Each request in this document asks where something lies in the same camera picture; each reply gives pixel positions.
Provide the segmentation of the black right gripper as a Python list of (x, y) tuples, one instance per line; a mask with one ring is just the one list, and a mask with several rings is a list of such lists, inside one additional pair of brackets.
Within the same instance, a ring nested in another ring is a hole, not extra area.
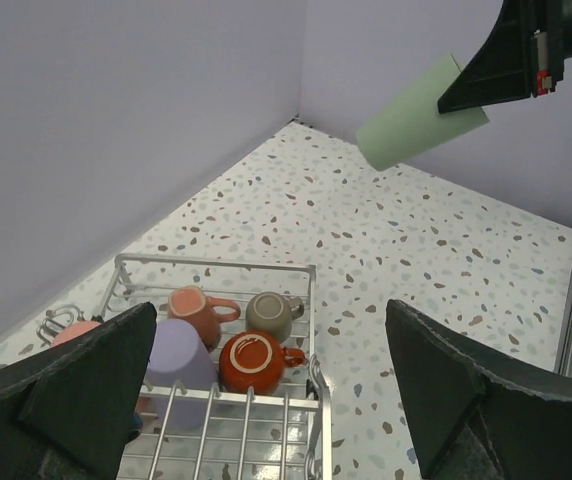
[(437, 102), (441, 114), (552, 93), (572, 58), (572, 0), (504, 0), (480, 50)]

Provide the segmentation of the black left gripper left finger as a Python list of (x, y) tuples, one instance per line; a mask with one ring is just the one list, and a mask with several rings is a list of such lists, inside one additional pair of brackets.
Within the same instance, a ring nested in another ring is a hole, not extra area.
[(0, 479), (114, 479), (157, 328), (141, 303), (0, 369)]

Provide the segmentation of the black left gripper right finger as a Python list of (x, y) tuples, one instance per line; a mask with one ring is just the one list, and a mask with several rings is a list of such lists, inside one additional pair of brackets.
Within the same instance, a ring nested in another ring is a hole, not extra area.
[(463, 336), (401, 300), (386, 334), (424, 479), (572, 479), (572, 378)]

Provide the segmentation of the light green tumbler cup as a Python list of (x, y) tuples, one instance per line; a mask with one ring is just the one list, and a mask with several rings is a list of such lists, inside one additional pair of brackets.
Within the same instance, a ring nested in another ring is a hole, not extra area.
[(480, 107), (439, 112), (439, 98), (460, 73), (453, 55), (444, 54), (357, 130), (357, 147), (370, 166), (385, 171), (489, 122)]

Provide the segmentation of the pink textured mug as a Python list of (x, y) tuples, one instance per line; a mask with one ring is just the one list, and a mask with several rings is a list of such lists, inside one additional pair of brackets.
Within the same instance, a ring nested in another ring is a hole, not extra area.
[(192, 325), (209, 352), (215, 350), (221, 341), (221, 324), (236, 321), (241, 316), (237, 302), (208, 296), (196, 285), (172, 291), (167, 304), (167, 316)]

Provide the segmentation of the grey beige mug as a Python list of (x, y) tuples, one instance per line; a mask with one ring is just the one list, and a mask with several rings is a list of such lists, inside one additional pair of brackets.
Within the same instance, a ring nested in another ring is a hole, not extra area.
[(290, 338), (292, 324), (305, 313), (300, 297), (286, 298), (276, 292), (262, 292), (248, 303), (245, 312), (247, 331), (260, 331), (284, 343)]

